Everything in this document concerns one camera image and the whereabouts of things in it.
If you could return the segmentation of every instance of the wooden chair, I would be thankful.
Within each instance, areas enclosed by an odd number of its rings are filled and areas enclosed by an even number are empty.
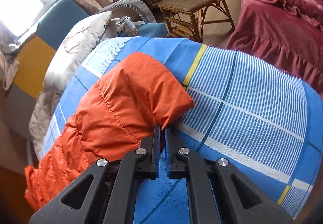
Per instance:
[[[225,0],[163,0],[157,4],[161,9],[168,27],[168,35],[176,37],[176,34],[181,34],[182,37],[193,37],[197,42],[203,42],[203,27],[204,24],[230,22],[233,29],[235,25],[232,21],[228,6]],[[207,9],[212,6],[224,13],[228,18],[224,20],[205,21]],[[198,11],[198,19],[196,20],[194,13]],[[190,16],[191,22],[176,19],[174,15],[183,13]],[[172,23],[181,25],[172,27]]]

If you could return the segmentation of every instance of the silver screw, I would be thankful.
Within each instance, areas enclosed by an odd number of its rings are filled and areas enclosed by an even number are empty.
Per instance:
[[[218,160],[219,165],[226,166],[229,162],[225,158],[220,158]]]
[[[106,159],[104,159],[104,158],[101,158],[96,162],[96,164],[98,166],[105,166],[107,163],[108,163],[108,161]]]
[[[187,155],[188,153],[190,152],[190,150],[186,147],[182,147],[180,149],[180,153],[183,154],[183,155]]]
[[[136,150],[137,155],[144,155],[145,153],[146,153],[146,149],[144,149],[144,148],[138,148]]]

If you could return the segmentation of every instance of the yellow sofa panel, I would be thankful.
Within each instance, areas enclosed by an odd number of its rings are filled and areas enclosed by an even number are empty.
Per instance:
[[[33,98],[43,90],[43,80],[55,50],[37,35],[31,38],[19,52],[19,69],[14,83]]]

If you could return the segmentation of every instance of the chair seat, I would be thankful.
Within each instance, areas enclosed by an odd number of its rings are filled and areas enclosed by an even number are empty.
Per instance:
[[[162,0],[157,5],[165,10],[188,14],[194,13],[214,2],[216,2],[216,0]]]

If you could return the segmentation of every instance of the orange fabric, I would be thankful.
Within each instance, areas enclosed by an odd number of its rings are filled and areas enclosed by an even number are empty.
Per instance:
[[[25,197],[40,209],[99,158],[121,159],[194,106],[167,68],[135,52],[85,94],[38,169],[25,168]]]

